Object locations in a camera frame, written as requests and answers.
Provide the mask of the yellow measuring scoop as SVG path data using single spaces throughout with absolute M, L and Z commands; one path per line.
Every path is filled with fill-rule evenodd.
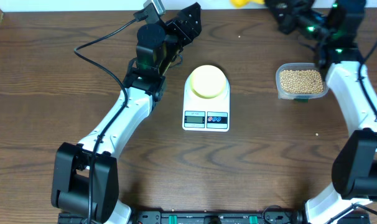
M 241 8 L 250 3 L 264 5 L 265 0 L 230 0 L 230 3 L 232 3 L 234 7 Z

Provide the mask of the yellow bowl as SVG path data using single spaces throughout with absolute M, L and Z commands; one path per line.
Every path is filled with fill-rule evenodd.
M 190 90 L 200 98 L 212 99 L 226 89 L 226 76 L 221 69 L 213 65 L 197 67 L 189 76 Z

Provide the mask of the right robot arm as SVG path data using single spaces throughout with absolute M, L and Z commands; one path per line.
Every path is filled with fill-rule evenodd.
M 315 63 L 343 113 L 348 141 L 333 162 L 332 181 L 290 216 L 291 223 L 343 223 L 357 208 L 377 202 L 377 94 L 355 41 L 364 0 L 336 0 L 327 15 L 312 1 L 265 0 L 284 34 L 315 40 Z

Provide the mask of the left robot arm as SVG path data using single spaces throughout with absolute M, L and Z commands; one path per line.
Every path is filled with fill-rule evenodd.
M 136 56 L 118 81 L 120 95 L 97 127 L 76 144 L 63 143 L 55 155 L 51 203 L 59 223 L 129 223 L 131 208 L 119 199 L 118 158 L 138 125 L 162 99 L 165 73 L 182 62 L 183 48 L 202 30 L 194 3 L 163 21 L 160 1 L 134 14 L 140 22 Z

